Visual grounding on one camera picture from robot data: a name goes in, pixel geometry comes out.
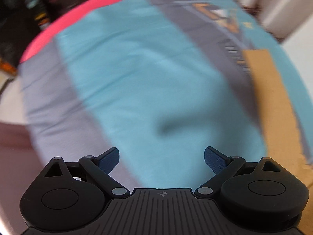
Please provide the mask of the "pink mattress edge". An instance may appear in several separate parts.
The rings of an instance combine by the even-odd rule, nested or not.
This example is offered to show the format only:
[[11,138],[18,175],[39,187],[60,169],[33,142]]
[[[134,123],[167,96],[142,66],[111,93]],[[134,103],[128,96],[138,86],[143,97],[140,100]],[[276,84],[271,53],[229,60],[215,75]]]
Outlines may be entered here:
[[81,5],[70,10],[66,14],[62,15],[56,21],[54,21],[48,28],[42,31],[38,36],[32,40],[24,51],[20,63],[27,61],[32,56],[40,52],[45,45],[53,39],[53,37],[65,28],[73,25],[89,12],[104,6],[109,6],[122,0],[88,0]]

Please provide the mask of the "blue grey patterned bedsheet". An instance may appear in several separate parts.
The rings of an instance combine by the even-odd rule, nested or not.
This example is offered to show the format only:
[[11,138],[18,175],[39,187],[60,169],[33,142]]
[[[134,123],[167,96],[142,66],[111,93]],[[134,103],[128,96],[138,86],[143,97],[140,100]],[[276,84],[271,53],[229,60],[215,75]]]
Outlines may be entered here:
[[122,0],[56,34],[19,66],[42,163],[115,146],[125,187],[197,188],[204,149],[267,155],[244,50],[266,49],[312,164],[312,101],[279,43],[233,0]]

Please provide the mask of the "mustard cable-knit cardigan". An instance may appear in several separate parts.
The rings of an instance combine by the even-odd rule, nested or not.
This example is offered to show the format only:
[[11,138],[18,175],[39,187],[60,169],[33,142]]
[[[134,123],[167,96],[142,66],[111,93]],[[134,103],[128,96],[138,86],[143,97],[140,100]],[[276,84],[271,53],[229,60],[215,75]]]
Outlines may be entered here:
[[296,114],[270,52],[255,49],[243,54],[253,80],[267,155],[312,190],[312,165],[303,154]]

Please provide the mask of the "pale patterned curtain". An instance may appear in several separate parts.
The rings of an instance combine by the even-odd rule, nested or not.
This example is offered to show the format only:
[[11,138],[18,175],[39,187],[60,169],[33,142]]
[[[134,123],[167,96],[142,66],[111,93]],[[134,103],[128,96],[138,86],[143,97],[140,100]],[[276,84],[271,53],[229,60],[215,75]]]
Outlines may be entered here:
[[279,42],[312,16],[312,0],[235,0]]

